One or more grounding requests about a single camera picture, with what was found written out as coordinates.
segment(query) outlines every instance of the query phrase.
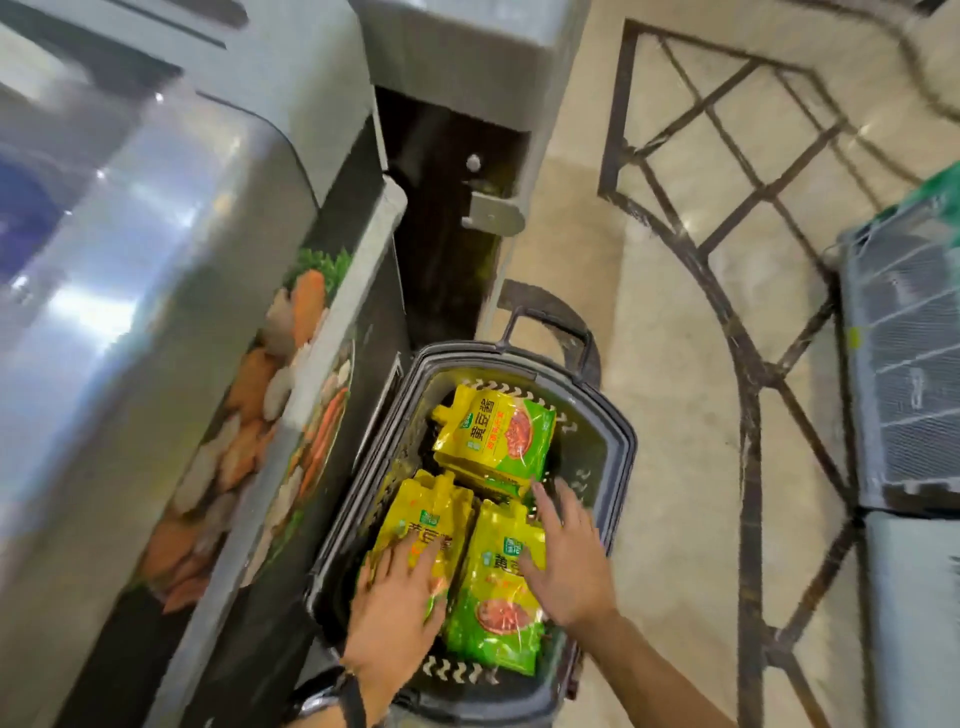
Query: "yellow snack bag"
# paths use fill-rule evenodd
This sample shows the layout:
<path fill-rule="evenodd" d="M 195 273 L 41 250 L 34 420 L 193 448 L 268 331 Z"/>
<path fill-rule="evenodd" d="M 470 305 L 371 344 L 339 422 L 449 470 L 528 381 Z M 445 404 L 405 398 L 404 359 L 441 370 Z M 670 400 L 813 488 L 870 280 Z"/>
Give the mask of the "yellow snack bag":
<path fill-rule="evenodd" d="M 443 426 L 435 459 L 471 484 L 523 498 L 542 478 L 556 424 L 542 404 L 461 384 L 453 404 L 431 416 Z"/>
<path fill-rule="evenodd" d="M 526 507 L 517 501 L 497 505 L 485 500 L 444 640 L 468 660 L 533 675 L 543 636 L 543 610 L 517 565 L 525 546 L 543 569 L 543 529 L 527 522 Z"/>
<path fill-rule="evenodd" d="M 383 550 L 402 539 L 411 529 L 420 533 L 410 554 L 411 568 L 427 545 L 435 539 L 444 539 L 444 547 L 437 555 L 431 576 L 435 585 L 433 596 L 445 593 L 460 565 L 473 510 L 473 492 L 454 485 L 453 473 L 445 472 L 434 477 L 427 471 L 417 471 L 412 478 L 400 483 L 380 527 L 370 555 L 374 568 Z"/>

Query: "watch strap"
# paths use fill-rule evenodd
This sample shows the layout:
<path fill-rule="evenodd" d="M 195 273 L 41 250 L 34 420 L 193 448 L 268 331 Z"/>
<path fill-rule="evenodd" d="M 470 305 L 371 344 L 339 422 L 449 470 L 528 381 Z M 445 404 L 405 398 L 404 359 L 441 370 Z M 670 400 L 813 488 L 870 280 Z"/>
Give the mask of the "watch strap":
<path fill-rule="evenodd" d="M 367 728 L 367 709 L 360 693 L 360 681 L 352 672 L 344 674 L 340 688 L 340 709 L 344 712 L 347 728 Z"/>

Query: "wristwatch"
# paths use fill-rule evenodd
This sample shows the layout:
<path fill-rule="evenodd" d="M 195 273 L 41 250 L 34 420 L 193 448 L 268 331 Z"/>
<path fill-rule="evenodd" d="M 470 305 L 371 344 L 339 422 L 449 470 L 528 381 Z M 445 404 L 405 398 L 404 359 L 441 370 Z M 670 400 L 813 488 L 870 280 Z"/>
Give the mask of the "wristwatch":
<path fill-rule="evenodd" d="M 338 665 L 311 677 L 290 696 L 283 722 L 289 723 L 340 706 L 347 728 L 367 728 L 367 709 L 360 694 L 360 681 Z"/>

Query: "hand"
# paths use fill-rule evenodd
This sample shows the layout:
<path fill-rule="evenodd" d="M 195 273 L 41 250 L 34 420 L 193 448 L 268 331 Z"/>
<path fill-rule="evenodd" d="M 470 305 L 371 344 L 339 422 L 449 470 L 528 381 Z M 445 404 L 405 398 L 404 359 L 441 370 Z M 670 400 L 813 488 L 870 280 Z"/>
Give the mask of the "hand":
<path fill-rule="evenodd" d="M 360 681 L 370 725 L 386 717 L 394 695 L 417 672 L 444 623 L 445 596 L 437 597 L 430 618 L 423 622 L 431 594 L 430 571 L 444 540 L 435 539 L 411 570 L 410 552 L 417 536 L 411 531 L 384 550 L 372 583 L 373 564 L 367 557 L 350 606 L 341 663 Z"/>
<path fill-rule="evenodd" d="M 593 624 L 617 614 L 616 594 L 607 552 L 593 518 L 562 478 L 556 479 L 556 485 L 564 508 L 563 523 L 543 486 L 533 485 L 546 533 L 546 571 L 534 564 L 524 548 L 520 572 L 547 616 L 582 642 Z"/>

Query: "floor pattern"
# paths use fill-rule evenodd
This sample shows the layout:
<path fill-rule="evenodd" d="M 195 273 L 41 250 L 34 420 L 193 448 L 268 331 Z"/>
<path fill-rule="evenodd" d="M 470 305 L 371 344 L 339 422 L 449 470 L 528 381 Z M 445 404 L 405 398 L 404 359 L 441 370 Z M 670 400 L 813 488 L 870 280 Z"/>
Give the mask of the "floor pattern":
<path fill-rule="evenodd" d="M 505 266 L 594 332 L 640 438 L 621 608 L 741 726 L 876 725 L 832 270 L 960 158 L 960 3 L 912 5 L 594 0 Z M 590 664 L 557 723 L 585 724 L 629 725 Z"/>
<path fill-rule="evenodd" d="M 694 103 L 690 109 L 669 122 L 652 139 L 635 146 L 625 136 L 627 112 L 630 105 L 630 89 L 636 59 L 637 44 L 656 43 L 684 80 Z M 710 93 L 704 95 L 691 80 L 690 75 L 678 61 L 673 51 L 674 43 L 694 44 L 710 51 L 742 61 L 742 65 Z M 741 84 L 761 70 L 769 70 L 783 86 L 791 100 L 803 112 L 804 117 L 816 132 L 813 142 L 807 146 L 785 170 L 771 181 L 762 180 L 759 172 L 748 160 L 743 149 L 726 130 L 718 108 L 723 99 Z M 819 92 L 819 100 L 832 113 L 833 118 L 824 123 L 813 113 L 798 95 L 795 85 L 799 79 L 806 80 Z M 704 115 L 723 139 L 724 144 L 736 159 L 743 174 L 750 180 L 753 190 L 732 212 L 720 222 L 713 232 L 702 241 L 695 241 L 684 226 L 669 194 L 657 178 L 649 159 L 668 144 L 682 129 Z M 740 489 L 742 508 L 740 512 L 739 553 L 739 621 L 738 621 L 738 668 L 737 668 L 737 720 L 743 727 L 763 726 L 763 673 L 766 667 L 783 670 L 796 692 L 804 711 L 815 728 L 829 726 L 828 719 L 807 682 L 804 671 L 793 654 L 794 645 L 802 636 L 814 611 L 833 582 L 847 553 L 853 547 L 854 534 L 859 529 L 854 525 L 855 493 L 852 489 L 853 463 L 848 463 L 847 475 L 843 475 L 833 462 L 819 434 L 807 418 L 794 396 L 787 378 L 800 357 L 831 317 L 838 313 L 839 290 L 835 274 L 821 255 L 814 250 L 807 236 L 780 198 L 781 192 L 797 179 L 810 162 L 820 154 L 833 153 L 848 170 L 863 193 L 871 200 L 877 211 L 881 209 L 876 194 L 863 176 L 851 164 L 836 143 L 840 133 L 852 133 L 852 125 L 845 119 L 838 105 L 824 91 L 824 85 L 816 73 L 746 54 L 736 49 L 707 44 L 690 36 L 670 33 L 663 29 L 646 26 L 628 20 L 624 26 L 620 61 L 617 66 L 616 84 L 613 92 L 610 131 L 601 166 L 599 194 L 609 200 L 643 225 L 651 228 L 693 276 L 710 301 L 723 329 L 730 349 L 740 397 Z M 912 175 L 887 159 L 879 150 L 870 150 L 882 163 L 913 182 Z M 661 219 L 628 194 L 618 189 L 621 171 L 627 165 L 636 166 L 647 182 L 665 218 Z M 793 341 L 776 361 L 767 360 L 758 350 L 750 332 L 737 314 L 729 296 L 723 290 L 718 277 L 710 267 L 710 256 L 727 240 L 747 215 L 759 205 L 770 206 L 793 235 L 797 245 L 823 279 L 828 295 L 824 303 L 798 331 Z M 814 457 L 823 468 L 837 496 L 843 501 L 848 519 L 841 527 L 814 579 L 806 587 L 800 602 L 785 624 L 771 625 L 763 617 L 763 428 L 761 420 L 760 391 L 775 390 L 783 399 L 790 415 L 803 434 Z"/>

